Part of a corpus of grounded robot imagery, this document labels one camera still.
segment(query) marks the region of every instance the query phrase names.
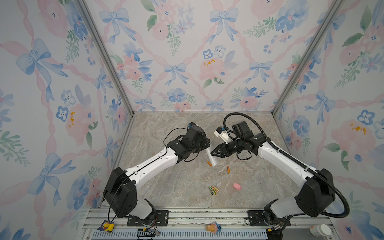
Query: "white bottle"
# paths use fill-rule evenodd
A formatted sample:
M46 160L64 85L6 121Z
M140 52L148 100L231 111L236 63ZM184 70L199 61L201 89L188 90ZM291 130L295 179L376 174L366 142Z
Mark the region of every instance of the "white bottle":
M325 224L318 224L318 225L312 226L310 228L310 231L312 235L315 237L329 236L332 233L331 229Z

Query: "floral wallpaper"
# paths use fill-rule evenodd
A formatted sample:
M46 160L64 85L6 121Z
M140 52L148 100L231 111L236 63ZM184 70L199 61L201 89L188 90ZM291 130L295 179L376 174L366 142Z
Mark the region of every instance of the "floral wallpaper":
M272 110L332 4L85 2L136 111Z
M383 0L347 0L275 115L291 153L347 198L349 216L331 219L343 240L384 239L383 25Z
M129 121L70 0L0 3L0 239L77 239Z

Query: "pink toy pig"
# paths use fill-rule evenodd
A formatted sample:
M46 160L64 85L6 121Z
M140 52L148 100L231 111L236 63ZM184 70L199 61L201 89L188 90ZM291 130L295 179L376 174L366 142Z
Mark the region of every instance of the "pink toy pig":
M236 190L238 190L238 191L241 190L241 186L240 186L240 184L238 184L238 183L234 183L234 184L233 184L233 187L234 187Z

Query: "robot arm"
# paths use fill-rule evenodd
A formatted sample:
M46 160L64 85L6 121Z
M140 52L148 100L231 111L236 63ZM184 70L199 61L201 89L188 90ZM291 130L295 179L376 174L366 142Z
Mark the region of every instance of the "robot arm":
M225 120L231 115L241 115L250 119L256 124L261 133L254 135L245 121L233 125L233 131L229 130L225 125ZM221 137L225 143L218 145L211 152L211 155L228 157L243 150L252 152L278 167L301 188L296 196L276 199L264 208L263 218L265 218L267 224L273 225L279 223L280 219L286 216L298 214L307 214L311 217L323 214L339 218L346 217L349 214L348 203L344 196L333 186L332 174L329 171L326 169L317 170L283 151L266 136L255 120L245 114L230 113L225 117L223 124L224 127L217 128L215 135ZM228 132L234 133L236 138L230 137ZM324 212L324 209L335 200L335 193L344 204L342 214Z
M103 192L104 198L118 218L130 214L141 219L143 225L151 224L155 209L148 200L138 199L137 192L149 179L187 159L191 153L210 150L209 143L204 130L191 122L185 135L170 141L153 157L126 170L120 167L113 170Z

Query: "gray marble surface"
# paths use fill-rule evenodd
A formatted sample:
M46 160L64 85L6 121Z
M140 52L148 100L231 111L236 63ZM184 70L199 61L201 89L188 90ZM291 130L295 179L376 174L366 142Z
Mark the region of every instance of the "gray marble surface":
M137 113L129 142L120 162L122 169L129 168L145 161L158 153L164 145L165 136L176 127L187 127L195 122L202 127L211 140L212 149L223 141L215 137L213 132L223 125L227 113ZM270 113L249 113L266 134L281 148L286 149L276 123ZM241 116L231 116L227 125L246 121L254 134L257 127ZM185 130L173 131L166 143ZM192 162L180 162L149 180L138 193L138 197L147 198L154 206L167 207L264 207L276 198L284 198L299 191L296 184L273 164L253 156L250 160L240 161L236 155L217 158L218 164L211 167L207 164L205 151ZM241 191L233 188L233 183L241 184ZM217 195L211 195L209 186L219 189Z

